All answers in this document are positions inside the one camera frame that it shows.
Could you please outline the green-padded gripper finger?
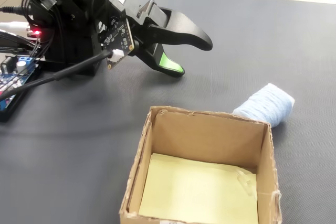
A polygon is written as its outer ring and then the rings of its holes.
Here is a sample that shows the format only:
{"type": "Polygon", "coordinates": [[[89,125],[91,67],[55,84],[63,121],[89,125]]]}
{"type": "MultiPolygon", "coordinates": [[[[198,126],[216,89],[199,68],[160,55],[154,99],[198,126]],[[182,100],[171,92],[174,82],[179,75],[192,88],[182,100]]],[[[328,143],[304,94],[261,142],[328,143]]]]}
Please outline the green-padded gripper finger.
{"type": "Polygon", "coordinates": [[[138,57],[151,69],[168,76],[179,78],[185,74],[184,68],[166,55],[162,44],[146,46],[135,41],[131,56],[138,57]]]}

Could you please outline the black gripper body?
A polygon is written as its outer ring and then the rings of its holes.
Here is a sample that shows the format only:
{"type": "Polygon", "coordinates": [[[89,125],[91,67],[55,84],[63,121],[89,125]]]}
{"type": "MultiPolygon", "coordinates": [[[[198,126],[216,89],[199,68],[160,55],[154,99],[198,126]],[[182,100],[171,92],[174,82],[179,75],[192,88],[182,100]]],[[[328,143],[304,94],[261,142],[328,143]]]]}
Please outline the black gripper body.
{"type": "Polygon", "coordinates": [[[131,44],[123,45],[123,47],[128,51],[136,51],[139,48],[148,51],[157,50],[159,44],[153,42],[154,35],[149,31],[149,26],[165,28],[168,24],[167,12],[160,8],[154,0],[149,0],[143,6],[126,1],[123,7],[132,40],[131,44]]]}

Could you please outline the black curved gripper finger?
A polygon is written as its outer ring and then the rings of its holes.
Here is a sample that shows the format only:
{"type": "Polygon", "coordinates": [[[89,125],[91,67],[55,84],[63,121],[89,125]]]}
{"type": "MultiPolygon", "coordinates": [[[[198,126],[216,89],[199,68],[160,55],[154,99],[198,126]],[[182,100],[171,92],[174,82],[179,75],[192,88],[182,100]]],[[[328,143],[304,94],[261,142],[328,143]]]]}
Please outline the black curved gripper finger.
{"type": "Polygon", "coordinates": [[[161,8],[167,16],[164,27],[148,25],[148,42],[164,45],[191,45],[203,51],[213,48],[209,35],[181,12],[161,8]]]}

